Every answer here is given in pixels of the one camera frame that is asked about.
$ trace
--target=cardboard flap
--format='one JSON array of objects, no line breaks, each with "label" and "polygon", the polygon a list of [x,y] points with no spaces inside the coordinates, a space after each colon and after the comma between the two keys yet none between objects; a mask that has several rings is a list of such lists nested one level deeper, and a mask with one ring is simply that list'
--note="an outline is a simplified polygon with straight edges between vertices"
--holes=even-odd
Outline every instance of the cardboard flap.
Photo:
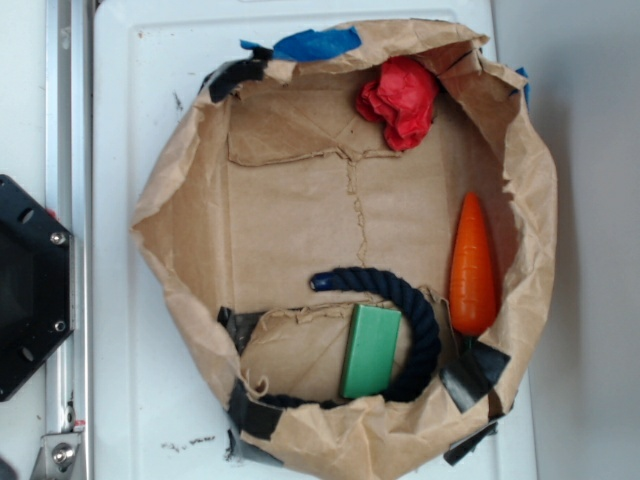
[{"label": "cardboard flap", "polygon": [[355,26],[362,46],[326,62],[297,64],[301,75],[346,73],[366,70],[399,55],[416,55],[433,51],[429,69],[435,74],[448,70],[465,53],[489,41],[458,23],[431,20],[374,20],[352,22],[336,28]]},{"label": "cardboard flap", "polygon": [[291,84],[246,84],[231,99],[229,160],[245,166],[283,163],[336,153],[354,160],[397,156],[381,125],[354,110],[376,70],[297,77]]}]

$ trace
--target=green foam block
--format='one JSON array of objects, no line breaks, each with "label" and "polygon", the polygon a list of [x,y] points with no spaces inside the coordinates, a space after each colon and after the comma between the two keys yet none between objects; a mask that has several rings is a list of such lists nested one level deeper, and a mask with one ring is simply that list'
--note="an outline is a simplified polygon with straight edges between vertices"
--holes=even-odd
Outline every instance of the green foam block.
[{"label": "green foam block", "polygon": [[401,317],[398,310],[354,307],[340,386],[344,398],[377,395],[389,386]]}]

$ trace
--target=navy rope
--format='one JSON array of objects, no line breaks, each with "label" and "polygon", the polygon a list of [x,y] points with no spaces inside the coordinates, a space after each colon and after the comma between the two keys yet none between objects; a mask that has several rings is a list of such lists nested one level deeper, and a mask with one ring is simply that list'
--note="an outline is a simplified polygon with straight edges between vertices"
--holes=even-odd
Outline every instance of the navy rope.
[{"label": "navy rope", "polygon": [[[391,300],[405,314],[413,331],[413,345],[407,364],[395,382],[380,392],[385,401],[411,402],[431,381],[438,365],[442,349],[438,337],[439,327],[431,304],[424,295],[395,274],[375,268],[336,268],[318,273],[311,279],[316,291],[342,290],[371,292]],[[282,408],[296,408],[306,403],[316,403],[288,395],[265,395],[262,402]],[[334,408],[335,402],[320,404],[322,408]]]}]

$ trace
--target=crumpled red paper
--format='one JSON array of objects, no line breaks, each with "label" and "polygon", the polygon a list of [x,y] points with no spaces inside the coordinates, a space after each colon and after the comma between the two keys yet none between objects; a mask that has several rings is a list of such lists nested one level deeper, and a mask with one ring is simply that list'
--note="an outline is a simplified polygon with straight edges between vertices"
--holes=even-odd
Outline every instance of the crumpled red paper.
[{"label": "crumpled red paper", "polygon": [[386,122],[384,138],[392,150],[408,150],[429,132],[439,90],[435,76],[418,62],[393,57],[382,64],[379,80],[362,87],[356,110],[370,122]]}]

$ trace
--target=rope end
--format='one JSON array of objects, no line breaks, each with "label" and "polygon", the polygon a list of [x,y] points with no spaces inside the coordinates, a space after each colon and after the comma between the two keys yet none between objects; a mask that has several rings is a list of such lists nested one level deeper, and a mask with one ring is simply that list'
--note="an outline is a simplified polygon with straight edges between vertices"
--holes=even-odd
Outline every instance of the rope end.
[{"label": "rope end", "polygon": [[333,272],[316,273],[309,281],[309,286],[316,292],[328,292],[335,290],[335,274]]}]

